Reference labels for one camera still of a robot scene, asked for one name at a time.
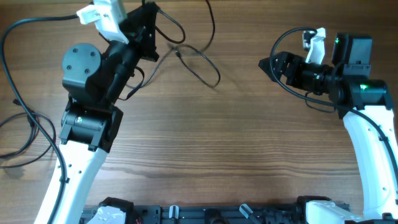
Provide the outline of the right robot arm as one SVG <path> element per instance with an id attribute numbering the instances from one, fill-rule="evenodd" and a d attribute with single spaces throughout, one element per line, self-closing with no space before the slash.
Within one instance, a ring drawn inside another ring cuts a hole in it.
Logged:
<path id="1" fill-rule="evenodd" d="M 372 80 L 368 35 L 336 35 L 332 63 L 323 64 L 325 30 L 304 27 L 306 57 L 271 50 L 259 67 L 282 88 L 324 113 L 338 113 L 351 138 L 363 188 L 363 213 L 355 215 L 325 197 L 300 197 L 293 222 L 396 223 L 397 140 L 392 97 Z"/>

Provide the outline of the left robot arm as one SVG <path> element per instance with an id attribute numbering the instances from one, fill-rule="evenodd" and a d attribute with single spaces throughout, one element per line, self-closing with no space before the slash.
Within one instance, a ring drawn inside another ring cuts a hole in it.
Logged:
<path id="1" fill-rule="evenodd" d="M 123 112 L 116 106 L 140 60 L 157 61 L 158 6 L 148 2 L 126 12 L 121 1 L 94 1 L 80 9 L 82 24 L 94 23 L 108 48 L 77 44 L 63 56 L 62 85 L 68 103 L 59 135 L 58 160 L 36 223 L 78 223 L 88 192 L 109 154 Z"/>

